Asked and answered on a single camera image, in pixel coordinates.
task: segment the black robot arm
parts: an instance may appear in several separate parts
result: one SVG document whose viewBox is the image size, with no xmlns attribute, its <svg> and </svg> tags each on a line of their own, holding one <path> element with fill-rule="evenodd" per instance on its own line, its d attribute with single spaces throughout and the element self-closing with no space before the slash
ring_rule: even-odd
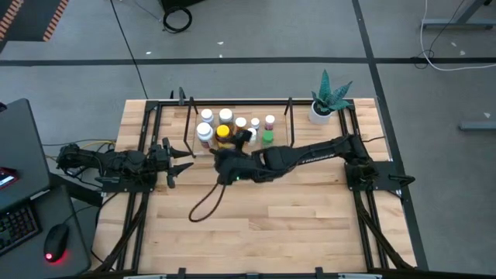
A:
<svg viewBox="0 0 496 279">
<path fill-rule="evenodd" d="M 242 131 L 236 140 L 243 141 L 251 134 Z M 235 150 L 210 150 L 215 154 L 215 169 L 219 172 L 218 184 L 231 185 L 237 180 L 252 180 L 256 183 L 273 181 L 292 171 L 296 166 L 334 157 L 343 158 L 353 170 L 353 177 L 360 183 L 370 183 L 377 177 L 374 162 L 369 157 L 359 136 L 340 136 L 330 141 L 297 148 L 273 146 L 257 150 L 248 155 L 236 144 Z"/>
<path fill-rule="evenodd" d="M 157 172 L 166 171 L 167 185 L 174 188 L 174 177 L 193 163 L 173 166 L 172 158 L 189 155 L 189 152 L 175 150 L 169 144 L 168 138 L 162 140 L 162 146 L 152 145 L 148 154 L 135 150 L 99 153 L 82 150 L 77 144 L 72 143 L 60 149 L 57 157 L 57 168 L 66 173 L 69 168 L 98 169 L 100 177 L 96 180 L 104 184 L 155 184 Z"/>
</svg>

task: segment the yellow bottle cap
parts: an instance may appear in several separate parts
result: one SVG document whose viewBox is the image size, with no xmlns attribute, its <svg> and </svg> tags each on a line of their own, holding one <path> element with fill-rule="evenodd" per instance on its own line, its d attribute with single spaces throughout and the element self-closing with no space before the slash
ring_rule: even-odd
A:
<svg viewBox="0 0 496 279">
<path fill-rule="evenodd" d="M 229 127 L 226 125 L 220 125 L 217 127 L 217 135 L 221 137 L 226 137 L 229 135 Z"/>
</svg>

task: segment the wooden tabletop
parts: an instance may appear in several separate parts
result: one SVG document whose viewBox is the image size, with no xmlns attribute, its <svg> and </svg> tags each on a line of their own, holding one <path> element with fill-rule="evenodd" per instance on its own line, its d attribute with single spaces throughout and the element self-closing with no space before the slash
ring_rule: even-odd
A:
<svg viewBox="0 0 496 279">
<path fill-rule="evenodd" d="M 127 101 L 117 150 L 137 149 L 145 102 Z M 354 102 L 363 140 L 383 136 L 375 100 L 358 98 Z M 262 124 L 266 114 L 275 115 L 276 144 L 289 142 L 289 119 L 284 116 L 284 106 L 225 107 L 232 109 L 235 116 L 258 117 Z M 221 109 L 210 108 L 214 112 Z M 159 143 L 161 138 L 168 137 L 174 148 L 186 150 L 182 140 L 187 110 L 180 106 L 164 108 Z M 294 106 L 294 146 L 341 136 L 337 114 L 331 117 L 328 125 L 315 126 L 308 121 L 308 110 L 307 105 Z M 147 144 L 150 143 L 153 120 L 152 115 Z M 299 166 L 272 183 L 238 181 L 226 189 L 221 205 L 210 219 L 189 222 L 189 211 L 210 190 L 217 177 L 212 155 L 199 146 L 195 136 L 195 126 L 200 121 L 200 116 L 192 113 L 188 143 L 197 158 L 181 158 L 176 162 L 193 161 L 195 165 L 176 179 L 175 189 L 167 188 L 165 174 L 159 174 L 156 191 L 150 197 L 139 264 L 141 274 L 176 274 L 179 267 L 186 267 L 188 273 L 196 274 L 312 273 L 315 267 L 323 267 L 325 272 L 366 270 L 353 195 L 346 186 L 340 158 Z M 365 146 L 374 160 L 389 159 L 384 139 L 365 143 Z M 212 208 L 219 190 L 198 209 L 196 218 Z M 387 192 L 376 191 L 375 200 L 383 234 L 406 262 L 415 265 L 399 199 Z M 127 201 L 128 194 L 119 194 L 102 209 L 93 246 L 102 258 L 110 253 L 121 236 Z M 374 264 L 378 267 L 375 241 L 371 233 L 369 237 Z M 129 243 L 127 267 L 134 240 Z"/>
</svg>

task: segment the potted plant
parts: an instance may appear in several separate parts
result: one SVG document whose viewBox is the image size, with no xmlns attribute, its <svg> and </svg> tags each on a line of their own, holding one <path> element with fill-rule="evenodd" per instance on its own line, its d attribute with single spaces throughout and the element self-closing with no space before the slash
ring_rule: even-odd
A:
<svg viewBox="0 0 496 279">
<path fill-rule="evenodd" d="M 322 80 L 320 81 L 319 96 L 312 91 L 313 103 L 308 113 L 308 118 L 313 124 L 323 125 L 329 122 L 332 112 L 344 109 L 349 102 L 343 100 L 344 96 L 350 89 L 352 81 L 348 84 L 337 88 L 331 92 L 331 85 L 329 83 L 329 76 L 327 71 L 322 73 Z"/>
</svg>

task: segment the white pot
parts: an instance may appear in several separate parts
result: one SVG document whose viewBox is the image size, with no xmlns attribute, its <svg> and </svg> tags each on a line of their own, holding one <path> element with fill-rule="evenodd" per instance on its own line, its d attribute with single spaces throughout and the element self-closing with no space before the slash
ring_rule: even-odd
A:
<svg viewBox="0 0 496 279">
<path fill-rule="evenodd" d="M 320 115 L 313 109 L 314 104 L 315 102 L 312 103 L 312 106 L 310 106 L 310 111 L 308 112 L 308 119 L 310 119 L 310 122 L 317 125 L 325 125 L 329 123 L 329 119 L 331 118 L 333 112 L 328 115 Z"/>
</svg>

